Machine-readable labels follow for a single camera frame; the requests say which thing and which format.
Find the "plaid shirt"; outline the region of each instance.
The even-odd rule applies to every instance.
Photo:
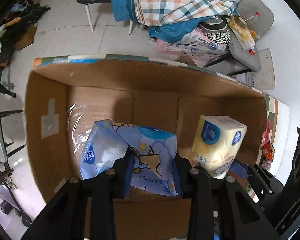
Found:
[[[135,0],[138,22],[161,26],[194,18],[232,13],[234,0]]]

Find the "plaid cloth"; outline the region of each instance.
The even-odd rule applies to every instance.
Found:
[[[194,18],[232,13],[234,0],[135,0],[138,22],[161,26]]]

